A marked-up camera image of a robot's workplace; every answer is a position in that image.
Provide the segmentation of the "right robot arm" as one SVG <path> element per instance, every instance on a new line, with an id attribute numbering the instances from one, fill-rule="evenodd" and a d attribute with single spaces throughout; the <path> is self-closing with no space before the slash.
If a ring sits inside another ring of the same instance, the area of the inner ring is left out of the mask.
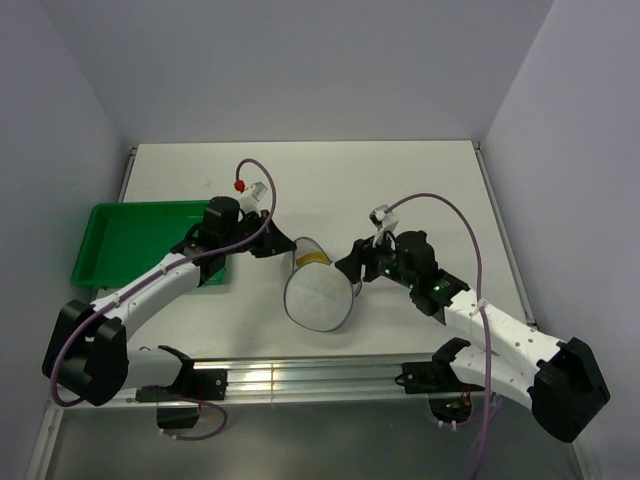
<path id="1" fill-rule="evenodd" d="M 492 392 L 530 410 L 551 436 L 573 442 L 611 395 L 592 349 L 562 341 L 480 299 L 439 267 L 423 231 L 354 242 L 336 267 L 353 284 L 380 277 L 406 287 L 416 308 L 459 331 L 426 362 L 402 366 L 396 382 L 408 394 Z"/>

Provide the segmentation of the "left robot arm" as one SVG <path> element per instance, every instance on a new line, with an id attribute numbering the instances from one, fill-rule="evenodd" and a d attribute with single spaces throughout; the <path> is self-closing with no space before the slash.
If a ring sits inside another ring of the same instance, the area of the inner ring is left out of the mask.
<path id="1" fill-rule="evenodd" d="M 133 351 L 128 342 L 174 300 L 206 284 L 228 256 L 248 252 L 268 258 L 293 251 L 294 242 L 272 217 L 255 203 L 215 197 L 201 221 L 141 277 L 91 304 L 67 303 L 42 366 L 52 400 L 61 407 L 83 401 L 101 406 L 132 388 L 158 390 L 172 399 L 190 395 L 193 359 L 168 346 Z"/>

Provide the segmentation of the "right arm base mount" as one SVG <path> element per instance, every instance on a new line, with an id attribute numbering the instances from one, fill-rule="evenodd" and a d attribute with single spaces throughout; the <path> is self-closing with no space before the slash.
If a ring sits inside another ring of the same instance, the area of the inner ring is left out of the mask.
<path id="1" fill-rule="evenodd" d="M 454 427 L 471 417 L 473 388 L 436 362 L 403 363 L 394 383 L 407 395 L 426 395 L 429 411 L 437 425 Z"/>

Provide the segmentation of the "white mesh laundry bag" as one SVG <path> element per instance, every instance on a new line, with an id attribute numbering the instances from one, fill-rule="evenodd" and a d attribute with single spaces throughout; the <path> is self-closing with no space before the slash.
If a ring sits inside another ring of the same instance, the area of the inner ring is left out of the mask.
<path id="1" fill-rule="evenodd" d="M 291 252 L 291 272 L 283 291 L 285 313 L 304 329 L 320 333 L 336 331 L 351 314 L 362 283 L 352 284 L 314 239 L 298 237 L 294 243 L 296 248 Z M 315 251 L 324 252 L 332 263 L 311 263 L 301 268 L 294 265 L 297 256 Z"/>

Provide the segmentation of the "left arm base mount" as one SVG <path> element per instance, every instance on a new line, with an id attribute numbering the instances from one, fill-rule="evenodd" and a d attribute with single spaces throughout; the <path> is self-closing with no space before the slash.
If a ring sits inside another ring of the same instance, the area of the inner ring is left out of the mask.
<path id="1" fill-rule="evenodd" d="M 158 406 L 156 408 L 158 427 L 182 434 L 205 421 L 211 411 L 220 411 L 219 408 L 206 406 L 206 403 L 223 400 L 226 387 L 226 370 L 196 369 L 188 374 L 179 386 L 149 386 L 137 389 L 135 401 L 157 404 L 171 401 L 185 403 L 185 406 Z"/>

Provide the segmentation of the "yellow bra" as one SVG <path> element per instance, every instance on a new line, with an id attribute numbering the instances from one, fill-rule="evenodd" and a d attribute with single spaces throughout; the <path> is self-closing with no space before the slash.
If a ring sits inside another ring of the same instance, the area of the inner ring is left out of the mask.
<path id="1" fill-rule="evenodd" d="M 324 265 L 330 265 L 332 263 L 331 259 L 322 251 L 315 251 L 306 253 L 301 256 L 297 256 L 294 260 L 294 265 L 298 268 L 301 268 L 305 265 L 311 263 L 319 263 Z"/>

